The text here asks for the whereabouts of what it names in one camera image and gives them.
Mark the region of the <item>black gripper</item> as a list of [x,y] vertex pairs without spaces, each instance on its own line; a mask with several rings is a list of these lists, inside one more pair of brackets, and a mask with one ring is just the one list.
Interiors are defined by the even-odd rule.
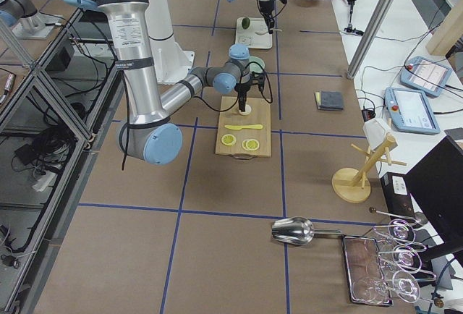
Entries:
[[275,28],[276,16],[273,12],[275,11],[275,1],[280,1],[283,5],[287,4],[287,0],[257,0],[258,9],[263,19],[266,21],[268,34],[273,34]]
[[265,88],[265,73],[264,72],[251,72],[249,78],[245,82],[238,82],[234,86],[234,90],[238,95],[238,109],[240,112],[246,112],[246,97],[247,92],[252,86],[257,86],[258,90],[262,93]]

